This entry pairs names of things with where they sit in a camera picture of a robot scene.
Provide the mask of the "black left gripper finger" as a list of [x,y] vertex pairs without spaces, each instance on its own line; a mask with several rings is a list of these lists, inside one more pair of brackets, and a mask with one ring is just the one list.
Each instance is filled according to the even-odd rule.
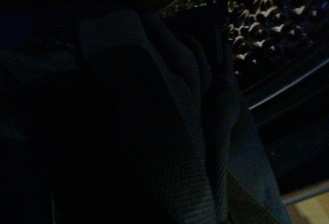
[[227,173],[228,214],[232,223],[266,224],[277,223],[230,173]]

